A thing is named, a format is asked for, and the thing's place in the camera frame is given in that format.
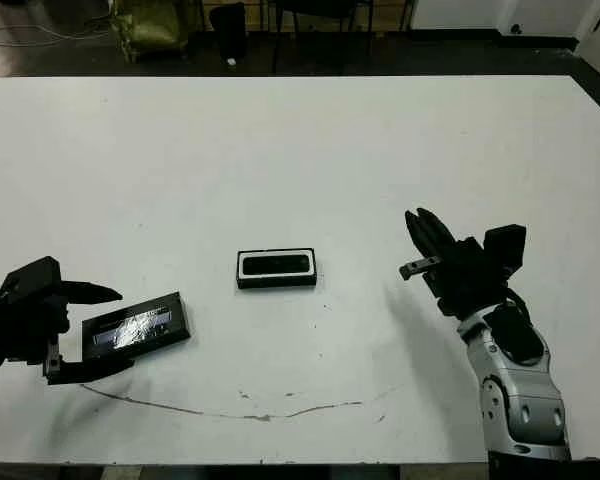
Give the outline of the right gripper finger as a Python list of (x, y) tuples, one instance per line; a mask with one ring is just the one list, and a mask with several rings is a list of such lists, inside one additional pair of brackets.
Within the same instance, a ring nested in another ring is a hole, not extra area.
[(405, 212), (407, 231), (417, 250), (424, 257), (439, 255), (438, 218), (429, 210)]
[(416, 213), (418, 221), (415, 243), (421, 253), (438, 253), (455, 242), (447, 226), (433, 212), (418, 207)]

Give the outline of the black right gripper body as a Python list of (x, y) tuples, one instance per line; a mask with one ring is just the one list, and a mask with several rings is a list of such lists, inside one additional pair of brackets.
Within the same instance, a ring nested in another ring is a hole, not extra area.
[(473, 237), (435, 246), (399, 273), (405, 281), (422, 275), (445, 316), (467, 318), (506, 300), (501, 267)]

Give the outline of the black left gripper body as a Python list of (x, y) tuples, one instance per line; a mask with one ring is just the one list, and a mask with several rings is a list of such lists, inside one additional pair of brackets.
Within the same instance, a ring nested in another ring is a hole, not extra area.
[(14, 303), (0, 298), (0, 367), (4, 362), (41, 365), (50, 384), (65, 384), (59, 335), (68, 331), (69, 296), (60, 289)]

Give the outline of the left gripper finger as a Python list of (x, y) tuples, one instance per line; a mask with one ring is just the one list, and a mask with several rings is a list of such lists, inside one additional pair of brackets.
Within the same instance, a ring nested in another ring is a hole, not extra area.
[(62, 281), (61, 295), (69, 303), (108, 303), (123, 298), (112, 288), (81, 281)]
[(130, 359), (92, 359), (85, 362), (59, 360), (46, 370), (48, 385), (84, 384), (100, 380), (131, 368)]

